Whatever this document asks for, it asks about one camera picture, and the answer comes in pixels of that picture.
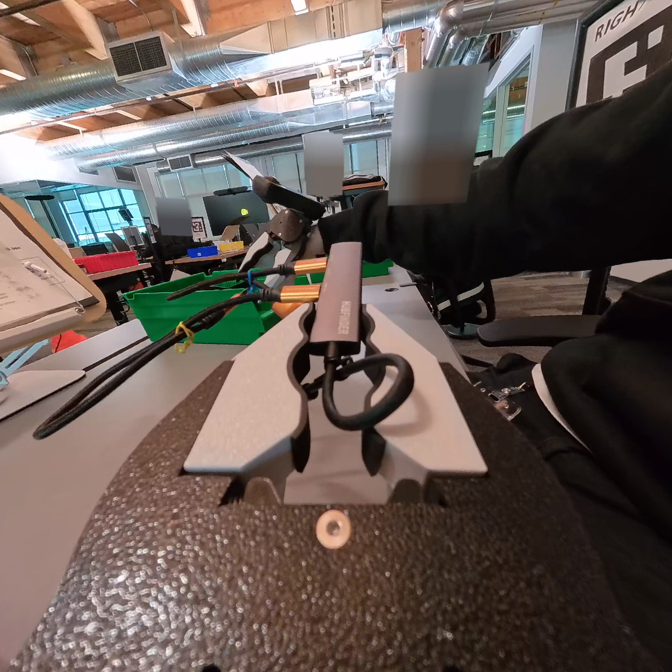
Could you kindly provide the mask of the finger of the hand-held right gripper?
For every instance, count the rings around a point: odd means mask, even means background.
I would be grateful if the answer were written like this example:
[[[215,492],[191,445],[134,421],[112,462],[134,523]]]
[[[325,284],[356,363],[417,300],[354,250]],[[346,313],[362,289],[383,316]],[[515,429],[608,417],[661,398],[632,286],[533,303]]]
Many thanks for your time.
[[[273,238],[269,235],[259,235],[259,237],[249,246],[245,258],[239,266],[239,272],[247,273],[250,269],[257,266],[259,260],[271,253],[274,249]]]
[[[274,259],[272,266],[267,269],[263,284],[268,288],[280,288],[290,282],[296,274],[294,263],[298,260],[298,252],[293,248],[280,249]]]

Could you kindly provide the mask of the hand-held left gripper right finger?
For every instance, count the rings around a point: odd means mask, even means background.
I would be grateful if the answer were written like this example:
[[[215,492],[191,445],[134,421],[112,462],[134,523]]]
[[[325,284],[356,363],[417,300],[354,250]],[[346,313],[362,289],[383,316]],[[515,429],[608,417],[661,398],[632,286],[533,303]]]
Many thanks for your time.
[[[362,432],[367,471],[382,478],[387,501],[428,501],[432,480],[483,476],[487,466],[441,367],[428,349],[376,307],[363,307],[365,354],[398,355],[414,374],[406,401]]]

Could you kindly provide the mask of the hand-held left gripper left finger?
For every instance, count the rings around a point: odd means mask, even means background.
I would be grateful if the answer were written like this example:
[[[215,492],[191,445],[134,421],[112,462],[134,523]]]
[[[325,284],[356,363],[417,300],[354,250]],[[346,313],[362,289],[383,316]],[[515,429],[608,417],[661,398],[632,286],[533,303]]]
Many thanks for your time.
[[[315,305],[289,316],[231,361],[222,387],[183,463],[187,475],[226,476],[247,487],[264,481],[280,503],[311,451],[307,393],[309,328]]]

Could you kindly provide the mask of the black braided cable blue tie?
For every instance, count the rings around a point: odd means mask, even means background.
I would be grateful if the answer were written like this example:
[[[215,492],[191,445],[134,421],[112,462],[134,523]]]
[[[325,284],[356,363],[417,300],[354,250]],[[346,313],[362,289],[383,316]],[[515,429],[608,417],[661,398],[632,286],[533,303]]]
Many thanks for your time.
[[[327,268],[327,258],[319,257],[316,259],[303,259],[289,264],[276,265],[271,268],[250,269],[246,272],[226,273],[224,275],[209,275],[206,279],[190,285],[187,288],[178,290],[168,295],[167,301],[177,300],[197,291],[205,290],[226,282],[244,282],[247,286],[252,286],[257,278],[269,278],[271,275],[281,277],[289,275],[302,275],[313,272],[324,272]]]

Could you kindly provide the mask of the black braided cable yellow tie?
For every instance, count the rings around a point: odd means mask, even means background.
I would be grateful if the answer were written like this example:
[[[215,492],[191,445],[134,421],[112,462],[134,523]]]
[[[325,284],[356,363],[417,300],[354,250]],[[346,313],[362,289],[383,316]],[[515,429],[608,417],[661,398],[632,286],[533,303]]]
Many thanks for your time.
[[[194,341],[195,334],[213,328],[217,323],[239,305],[271,302],[280,305],[304,304],[315,301],[320,294],[321,285],[284,286],[282,288],[260,288],[253,293],[236,295],[180,322],[172,332],[160,340],[130,355],[111,366],[70,399],[63,407],[48,417],[32,434],[35,440],[43,440],[63,429],[89,409],[94,408],[108,397],[141,368],[153,361],[166,350],[177,347],[184,352]]]

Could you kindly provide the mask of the large green plastic bin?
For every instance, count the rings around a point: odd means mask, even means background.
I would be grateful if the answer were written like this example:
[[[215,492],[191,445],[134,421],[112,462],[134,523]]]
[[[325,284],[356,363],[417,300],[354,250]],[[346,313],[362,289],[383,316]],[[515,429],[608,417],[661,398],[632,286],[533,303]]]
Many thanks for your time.
[[[301,259],[274,268],[197,274],[125,295],[152,345],[145,354],[173,349],[185,352],[193,343],[250,345],[281,319],[303,305],[316,305],[323,286],[293,280],[310,276],[326,281],[345,270],[346,280],[365,278],[359,245],[332,248],[329,257]]]

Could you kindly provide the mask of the person's right forearm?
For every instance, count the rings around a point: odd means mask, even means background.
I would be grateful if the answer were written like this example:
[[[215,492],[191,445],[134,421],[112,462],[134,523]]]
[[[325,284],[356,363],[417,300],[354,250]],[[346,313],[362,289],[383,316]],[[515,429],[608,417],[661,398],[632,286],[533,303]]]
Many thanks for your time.
[[[671,65],[562,113],[475,168],[461,204],[389,206],[386,191],[322,218],[323,248],[471,281],[671,258]]]

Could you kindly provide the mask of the background desk wooden top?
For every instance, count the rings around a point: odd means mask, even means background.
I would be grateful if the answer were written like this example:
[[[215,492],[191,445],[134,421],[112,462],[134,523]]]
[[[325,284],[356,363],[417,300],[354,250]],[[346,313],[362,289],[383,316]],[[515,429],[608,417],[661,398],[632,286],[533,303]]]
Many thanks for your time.
[[[120,300],[120,293],[128,291],[137,285],[144,276],[143,272],[151,268],[150,263],[143,263],[113,269],[99,273],[88,274],[88,279],[100,289],[104,295],[107,309],[117,326],[128,322],[128,317]]]

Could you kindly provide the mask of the black monitor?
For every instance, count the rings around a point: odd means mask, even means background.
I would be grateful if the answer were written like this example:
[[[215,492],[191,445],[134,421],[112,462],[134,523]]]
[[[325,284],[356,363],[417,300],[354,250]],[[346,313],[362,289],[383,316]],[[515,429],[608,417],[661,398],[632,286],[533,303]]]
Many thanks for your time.
[[[205,196],[203,202],[214,237],[221,236],[229,225],[264,224],[270,219],[266,203],[251,190]]]

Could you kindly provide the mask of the metal badge clip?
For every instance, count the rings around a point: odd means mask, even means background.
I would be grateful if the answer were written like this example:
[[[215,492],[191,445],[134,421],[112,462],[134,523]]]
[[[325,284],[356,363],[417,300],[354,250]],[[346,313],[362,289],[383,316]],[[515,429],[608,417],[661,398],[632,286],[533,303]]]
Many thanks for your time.
[[[489,403],[498,411],[498,413],[507,421],[513,421],[522,411],[515,397],[529,389],[530,385],[523,382],[517,386],[507,386],[501,389],[495,389],[478,380],[472,384]]]

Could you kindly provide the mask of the tan panel on clear stand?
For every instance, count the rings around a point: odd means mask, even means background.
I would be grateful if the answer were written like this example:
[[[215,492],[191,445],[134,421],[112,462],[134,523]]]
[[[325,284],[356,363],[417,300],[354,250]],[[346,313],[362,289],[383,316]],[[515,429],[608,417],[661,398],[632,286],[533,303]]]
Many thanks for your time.
[[[254,165],[246,161],[245,159],[232,154],[226,149],[222,149],[221,153],[224,156],[224,159],[227,163],[231,164],[233,167],[235,167],[239,172],[244,174],[248,180],[250,181],[250,184],[252,185],[255,181],[255,179],[260,178],[263,180],[270,180],[270,181],[276,181],[274,177],[270,177],[269,175],[265,175],[262,172],[260,172]]]

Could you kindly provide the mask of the black office chair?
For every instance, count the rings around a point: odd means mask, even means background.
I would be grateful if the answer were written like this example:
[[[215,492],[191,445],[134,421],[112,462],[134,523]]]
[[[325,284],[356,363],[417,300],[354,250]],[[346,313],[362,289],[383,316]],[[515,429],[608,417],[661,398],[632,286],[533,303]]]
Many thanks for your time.
[[[431,305],[444,332],[488,348],[552,347],[592,335],[610,306],[609,268],[521,273],[479,284],[432,285]]]

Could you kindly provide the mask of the red plastic bin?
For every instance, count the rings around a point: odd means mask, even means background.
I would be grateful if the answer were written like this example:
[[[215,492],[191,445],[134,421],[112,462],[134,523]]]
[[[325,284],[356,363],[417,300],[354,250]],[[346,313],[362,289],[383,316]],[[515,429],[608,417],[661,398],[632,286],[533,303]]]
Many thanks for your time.
[[[134,251],[84,255],[74,258],[74,261],[89,275],[139,265],[138,257]]]

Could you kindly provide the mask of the person's dark clothed body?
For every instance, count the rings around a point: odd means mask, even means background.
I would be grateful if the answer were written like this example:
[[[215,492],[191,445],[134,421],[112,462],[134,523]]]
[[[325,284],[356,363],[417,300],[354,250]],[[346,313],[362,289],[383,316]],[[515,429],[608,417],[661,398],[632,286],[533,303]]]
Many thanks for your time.
[[[513,424],[572,500],[627,630],[670,671],[671,271],[541,363],[510,353],[469,377],[513,395]]]

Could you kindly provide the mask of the wooden document stand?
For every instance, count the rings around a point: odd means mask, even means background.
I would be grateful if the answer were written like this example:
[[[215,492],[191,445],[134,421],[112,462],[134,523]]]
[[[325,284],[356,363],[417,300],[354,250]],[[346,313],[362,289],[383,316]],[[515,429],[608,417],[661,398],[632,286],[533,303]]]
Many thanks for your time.
[[[27,213],[1,196],[1,352],[32,346],[105,313],[102,291]],[[85,371],[1,365],[1,420],[84,379]]]

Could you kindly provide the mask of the ceiling air vent box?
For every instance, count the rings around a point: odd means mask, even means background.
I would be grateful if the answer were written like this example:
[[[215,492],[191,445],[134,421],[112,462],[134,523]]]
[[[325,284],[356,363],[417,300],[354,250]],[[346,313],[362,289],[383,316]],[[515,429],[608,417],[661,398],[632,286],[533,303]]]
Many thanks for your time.
[[[172,72],[174,40],[161,30],[106,44],[118,83],[126,84],[142,77]]]

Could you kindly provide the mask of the printed instruction sheets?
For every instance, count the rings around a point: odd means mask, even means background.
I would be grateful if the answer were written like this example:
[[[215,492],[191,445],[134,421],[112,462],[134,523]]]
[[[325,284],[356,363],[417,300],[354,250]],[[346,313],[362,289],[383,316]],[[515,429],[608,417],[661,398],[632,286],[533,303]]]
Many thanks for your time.
[[[105,299],[63,248],[21,207],[1,198],[1,339],[91,321]]]

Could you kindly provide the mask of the black white marker sign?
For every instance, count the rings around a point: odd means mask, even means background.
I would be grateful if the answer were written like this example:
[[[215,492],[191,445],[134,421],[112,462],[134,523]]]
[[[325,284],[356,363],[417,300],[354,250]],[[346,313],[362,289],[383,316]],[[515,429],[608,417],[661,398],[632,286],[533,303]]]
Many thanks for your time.
[[[603,1],[579,21],[566,107],[618,97],[670,62],[670,1]]]

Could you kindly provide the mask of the silver ceiling duct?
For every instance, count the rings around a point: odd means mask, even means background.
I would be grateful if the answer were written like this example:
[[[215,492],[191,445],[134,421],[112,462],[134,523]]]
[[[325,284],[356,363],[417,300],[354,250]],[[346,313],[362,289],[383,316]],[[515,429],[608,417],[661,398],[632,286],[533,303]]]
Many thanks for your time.
[[[381,41],[382,29],[374,29],[276,53],[254,53],[228,45],[223,35],[180,40],[169,45],[166,72],[141,74],[130,83],[118,80],[112,60],[107,59],[6,85],[1,89],[1,114],[29,112],[48,119],[205,85],[272,77],[331,63]]]
[[[59,159],[96,155],[218,130],[238,131],[266,122],[284,122],[288,116],[311,112],[313,108],[310,92],[298,91],[86,132],[79,136],[44,141],[41,146]]]

